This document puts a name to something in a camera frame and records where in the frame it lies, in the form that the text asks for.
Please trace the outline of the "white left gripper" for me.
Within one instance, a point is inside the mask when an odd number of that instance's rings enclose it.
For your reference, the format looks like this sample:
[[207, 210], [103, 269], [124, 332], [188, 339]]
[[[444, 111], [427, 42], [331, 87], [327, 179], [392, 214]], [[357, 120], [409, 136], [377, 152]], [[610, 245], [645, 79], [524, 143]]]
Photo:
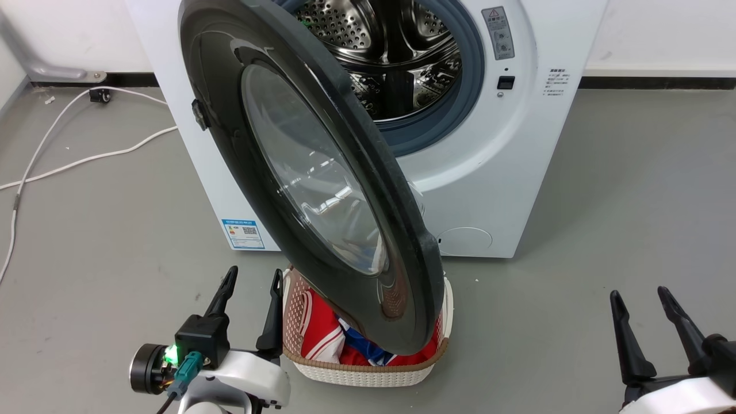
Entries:
[[[213, 296], [205, 317], [226, 315], [239, 268], [231, 266]], [[258, 353], [283, 352], [283, 271], [276, 269], [269, 288], [269, 309], [256, 340]], [[204, 369], [189, 383], [179, 413], [261, 413], [289, 405], [291, 384], [281, 367], [247, 351], [230, 351], [218, 369]]]

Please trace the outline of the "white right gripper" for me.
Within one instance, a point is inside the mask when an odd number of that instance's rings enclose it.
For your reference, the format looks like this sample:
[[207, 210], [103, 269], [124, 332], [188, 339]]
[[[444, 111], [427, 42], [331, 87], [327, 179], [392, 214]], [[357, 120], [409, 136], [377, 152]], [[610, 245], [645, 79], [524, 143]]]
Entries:
[[688, 357], [689, 375], [655, 379], [657, 371], [647, 361], [629, 324], [629, 312], [617, 290], [610, 292], [612, 319], [621, 380], [626, 385], [620, 413], [734, 413], [734, 373], [707, 374], [710, 357], [705, 340], [670, 289], [657, 289], [662, 308], [677, 330]]

